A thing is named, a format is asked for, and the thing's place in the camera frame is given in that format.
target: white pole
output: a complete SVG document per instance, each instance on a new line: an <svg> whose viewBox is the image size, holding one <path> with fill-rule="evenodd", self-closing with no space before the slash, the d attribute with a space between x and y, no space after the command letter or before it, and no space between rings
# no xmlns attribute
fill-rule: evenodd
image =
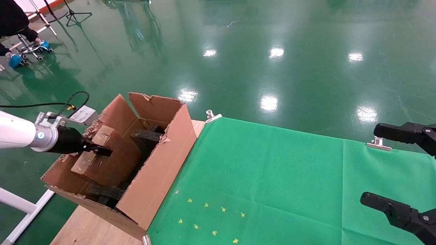
<svg viewBox="0 0 436 245"><path fill-rule="evenodd" d="M36 209L33 213L27 214L21 222L15 227L15 229L11 232L11 234L2 242L1 245L12 245L14 244L18 237L24 232L27 226L32 222L32 220L38 215L41 209L47 204L50 198L53 196L54 192L51 190L47 190L44 195L39 199L36 203Z"/></svg>
<svg viewBox="0 0 436 245"><path fill-rule="evenodd" d="M31 214L35 211L36 205L21 198L7 190L0 188L0 202L19 209L23 212Z"/></svg>

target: green cloth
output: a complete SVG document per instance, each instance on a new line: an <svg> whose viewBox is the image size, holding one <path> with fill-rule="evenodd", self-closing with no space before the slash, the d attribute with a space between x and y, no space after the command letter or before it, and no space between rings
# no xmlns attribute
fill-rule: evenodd
<svg viewBox="0 0 436 245"><path fill-rule="evenodd" d="M421 245L360 196L435 208L434 163L421 153L222 118L204 127L148 234L153 245Z"/></svg>

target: metal bracket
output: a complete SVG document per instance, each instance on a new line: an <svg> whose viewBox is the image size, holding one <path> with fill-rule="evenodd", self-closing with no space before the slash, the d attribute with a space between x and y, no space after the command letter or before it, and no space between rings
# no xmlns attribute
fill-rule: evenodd
<svg viewBox="0 0 436 245"><path fill-rule="evenodd" d="M206 111L206 114L208 115L208 119L206 120L206 123L211 123L211 122L215 121L216 119L222 117L221 114L214 115L213 112L212 112L212 110L207 110L207 111Z"/></svg>
<svg viewBox="0 0 436 245"><path fill-rule="evenodd" d="M144 245L151 245L150 237L148 235L145 235L142 237L142 243Z"/></svg>
<svg viewBox="0 0 436 245"><path fill-rule="evenodd" d="M374 136L374 140L371 140L371 143L366 143L366 145L368 147L376 148L376 149L380 149L380 150L386 150L386 151L391 151L392 150L391 147L383 145L383 138L380 138L380 137L377 137L377 136Z"/></svg>

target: black cable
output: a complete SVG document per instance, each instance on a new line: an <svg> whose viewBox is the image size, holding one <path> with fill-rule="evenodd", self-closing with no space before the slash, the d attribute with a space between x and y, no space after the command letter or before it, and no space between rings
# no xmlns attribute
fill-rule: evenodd
<svg viewBox="0 0 436 245"><path fill-rule="evenodd" d="M79 107L74 107L72 104L70 104L70 102L74 98L74 96L76 96L77 94L80 94L80 93L86 94L86 99L82 103L82 105L80 105ZM67 107L72 107L73 112L67 117L67 118L70 118L77 110L82 108L88 102L88 100L89 100L89 93L88 92L78 91L78 92L74 93L73 95L71 95L71 97L65 103L53 102L53 103L42 103L42 104L33 104L33 105L0 105L0 108L29 108L29 107L45 106L45 105L64 105L62 107L62 109L57 114L55 114L54 116L49 116L48 119L55 119L56 117L60 116L65 111L65 109L67 109Z"/></svg>
<svg viewBox="0 0 436 245"><path fill-rule="evenodd" d="M76 94L80 94L80 93L84 93L84 94L86 94L86 99L85 99L85 102L83 102L82 105L81 105L80 107L78 107L76 110L78 110L78 109L80 109L82 106L84 106L84 105L88 102L88 100L89 100L89 93L88 93L88 92L85 92L85 91L78 91L78 92L75 92L73 95L71 95L71 97L67 100L67 102L65 102L64 106L62 107L62 109L61 109L61 110L60 110L56 115L54 115L54 116L49 116L48 119L55 119L56 117L60 116L60 115L65 111L65 109L67 109L69 103L70 103L71 100L74 98L74 96L76 96Z"/></svg>
<svg viewBox="0 0 436 245"><path fill-rule="evenodd" d="M37 107L37 106L45 106L45 105L65 105L62 102L53 102L53 103L42 103L42 104L32 104L32 105L0 105L0 108L29 108L29 107Z"/></svg>

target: green floor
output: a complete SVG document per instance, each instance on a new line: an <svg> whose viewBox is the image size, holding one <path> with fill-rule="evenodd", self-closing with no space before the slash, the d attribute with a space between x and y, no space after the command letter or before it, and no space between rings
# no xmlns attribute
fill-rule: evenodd
<svg viewBox="0 0 436 245"><path fill-rule="evenodd" d="M93 15L82 27L53 23L59 39L41 36L54 54L0 72L0 104L64 102L86 90L100 111L135 91L182 99L193 119L212 109L362 142L377 122L436 122L435 1L76 0L71 7ZM5 111L34 121L58 109ZM57 156L0 154L0 187L36 202L45 190L39 178ZM49 244L74 208L55 197L18 244ZM0 204L0 241L23 216Z"/></svg>

